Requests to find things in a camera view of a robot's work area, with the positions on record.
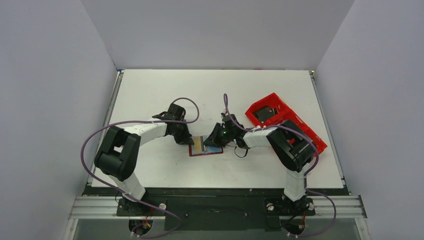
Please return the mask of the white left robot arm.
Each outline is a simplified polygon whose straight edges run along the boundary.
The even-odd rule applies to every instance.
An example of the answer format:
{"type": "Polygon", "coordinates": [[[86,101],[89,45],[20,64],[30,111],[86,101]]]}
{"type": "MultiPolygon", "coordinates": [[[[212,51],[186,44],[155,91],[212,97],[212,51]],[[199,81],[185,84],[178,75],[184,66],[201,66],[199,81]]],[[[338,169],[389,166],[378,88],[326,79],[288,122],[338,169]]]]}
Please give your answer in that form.
{"type": "Polygon", "coordinates": [[[139,148],[165,136],[173,136],[178,145],[192,145],[194,142],[185,115],[182,106],[171,103],[167,111],[152,116],[146,123],[124,128],[111,126],[94,158],[95,167],[123,190],[126,199],[132,202],[142,200],[147,191],[134,173],[139,148]]]}

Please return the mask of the red leather card holder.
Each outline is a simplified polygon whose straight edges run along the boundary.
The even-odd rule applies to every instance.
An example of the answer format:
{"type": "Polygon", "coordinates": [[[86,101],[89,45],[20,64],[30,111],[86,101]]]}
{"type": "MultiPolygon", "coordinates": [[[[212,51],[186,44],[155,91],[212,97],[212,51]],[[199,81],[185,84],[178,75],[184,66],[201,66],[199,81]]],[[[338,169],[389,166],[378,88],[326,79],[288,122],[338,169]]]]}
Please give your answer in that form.
{"type": "MultiPolygon", "coordinates": [[[[203,136],[203,143],[204,143],[204,140],[206,140],[208,135],[202,135],[202,136],[203,136]]],[[[193,148],[193,144],[190,144],[188,146],[188,154],[189,154],[190,157],[217,155],[217,154],[223,154],[224,153],[224,149],[222,147],[213,147],[213,146],[204,145],[204,152],[200,153],[200,154],[193,153],[192,148],[193,148]]]]}

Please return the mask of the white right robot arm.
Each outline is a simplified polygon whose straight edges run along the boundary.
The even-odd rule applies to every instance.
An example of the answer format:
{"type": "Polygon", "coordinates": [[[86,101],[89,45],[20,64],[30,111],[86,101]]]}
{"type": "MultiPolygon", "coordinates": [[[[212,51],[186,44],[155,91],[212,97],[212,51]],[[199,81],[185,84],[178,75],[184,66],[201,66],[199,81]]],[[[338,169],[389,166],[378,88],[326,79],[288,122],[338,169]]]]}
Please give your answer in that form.
{"type": "Polygon", "coordinates": [[[279,125],[245,128],[234,114],[224,115],[203,143],[223,148],[230,142],[245,150],[272,148],[286,168],[284,196],[298,202],[307,195],[306,174],[318,149],[292,120],[285,120],[279,125]]]}

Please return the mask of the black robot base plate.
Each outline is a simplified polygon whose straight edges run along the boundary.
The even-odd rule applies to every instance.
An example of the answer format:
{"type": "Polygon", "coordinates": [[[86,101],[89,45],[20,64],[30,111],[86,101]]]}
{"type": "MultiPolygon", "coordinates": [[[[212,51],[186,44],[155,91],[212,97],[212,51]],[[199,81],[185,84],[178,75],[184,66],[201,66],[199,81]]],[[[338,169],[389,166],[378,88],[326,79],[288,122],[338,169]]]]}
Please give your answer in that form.
{"type": "Polygon", "coordinates": [[[263,229],[280,231],[281,225],[304,229],[304,218],[315,216],[311,198],[292,203],[281,188],[148,188],[142,198],[168,215],[122,197],[117,200],[116,215],[129,217],[131,226],[164,217],[164,230],[182,224],[181,231],[244,231],[263,229]]]}

